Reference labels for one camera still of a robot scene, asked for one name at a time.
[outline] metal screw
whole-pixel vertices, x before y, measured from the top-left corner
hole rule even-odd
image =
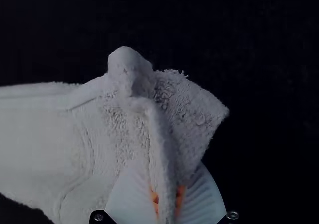
[[[97,222],[101,222],[103,220],[103,215],[95,214],[94,215],[94,220],[96,220]]]
[[[239,218],[239,213],[235,211],[229,211],[226,216],[228,219],[237,220]]]

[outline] orange part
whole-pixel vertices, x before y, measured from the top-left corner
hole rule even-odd
[[[176,210],[175,210],[175,216],[178,217],[180,214],[181,206],[184,201],[186,186],[179,186],[177,188],[177,194],[176,194]]]
[[[176,209],[175,209],[175,216],[178,217],[180,214],[181,206],[184,201],[186,186],[179,186],[176,192]],[[150,195],[152,199],[152,203],[155,209],[156,217],[159,218],[159,196],[156,192],[153,192],[152,188],[150,187]]]

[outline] white ribbed surface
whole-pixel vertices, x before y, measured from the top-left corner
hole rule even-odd
[[[105,211],[117,224],[155,224],[149,186],[138,165],[129,165],[118,178]],[[216,224],[226,215],[217,185],[201,163],[190,185],[178,224]]]

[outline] dark backdrop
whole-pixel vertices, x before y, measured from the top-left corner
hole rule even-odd
[[[0,85],[84,83],[123,45],[184,70],[230,108],[204,163],[227,209],[260,222],[300,196],[317,156],[315,1],[0,0]],[[0,219],[49,223],[4,197]]]

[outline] folded towel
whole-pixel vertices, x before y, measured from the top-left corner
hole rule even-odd
[[[42,209],[55,224],[87,224],[120,172],[144,163],[171,224],[186,185],[228,109],[174,70],[152,69],[128,47],[83,85],[0,88],[0,193]]]

